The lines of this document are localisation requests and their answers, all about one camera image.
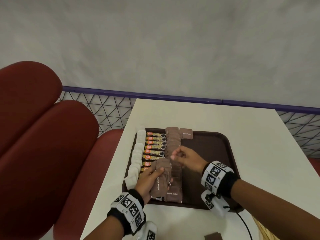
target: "wrist band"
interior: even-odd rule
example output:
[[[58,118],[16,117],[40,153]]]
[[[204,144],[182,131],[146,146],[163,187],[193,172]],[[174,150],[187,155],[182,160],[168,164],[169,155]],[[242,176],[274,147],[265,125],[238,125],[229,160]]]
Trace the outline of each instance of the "wrist band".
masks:
[[[236,174],[233,173],[233,170],[230,167],[224,165],[219,161],[213,161],[204,170],[201,178],[201,184],[215,195],[221,193],[222,196],[230,198],[231,188],[235,182],[234,181],[232,183],[233,180],[231,180],[230,178],[235,178],[233,176],[230,177],[230,174],[233,174],[236,177],[238,177]]]
[[[108,216],[117,218],[124,229],[124,236],[135,234],[146,222],[143,212],[144,201],[140,194],[131,189],[129,192],[121,193],[114,202],[111,203],[111,210]]]

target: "black wristband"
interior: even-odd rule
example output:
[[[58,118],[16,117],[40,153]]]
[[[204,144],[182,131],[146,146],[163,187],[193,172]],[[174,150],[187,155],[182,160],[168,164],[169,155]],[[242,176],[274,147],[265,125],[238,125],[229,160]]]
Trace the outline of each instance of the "black wristband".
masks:
[[[123,227],[123,232],[124,232],[123,236],[126,236],[131,233],[130,223],[127,221],[125,215],[122,214],[120,211],[118,211],[117,208],[111,208],[108,214],[106,215],[106,217],[108,216],[114,216],[119,220],[119,222]]]
[[[144,200],[141,197],[141,195],[138,193],[138,191],[136,191],[135,189],[130,189],[130,190],[128,190],[128,193],[139,201],[139,203],[140,203],[140,205],[142,206],[142,209],[143,209]]]
[[[217,190],[217,195],[222,195],[228,198],[231,198],[231,189],[234,183],[240,179],[238,175],[233,172],[227,172],[226,175],[222,178],[220,185]]]
[[[203,170],[202,170],[201,177],[202,177],[203,174],[205,173],[205,170],[207,169],[207,167],[209,166],[209,164],[210,164],[210,162],[208,162],[208,163],[204,166],[204,168],[203,168]]]

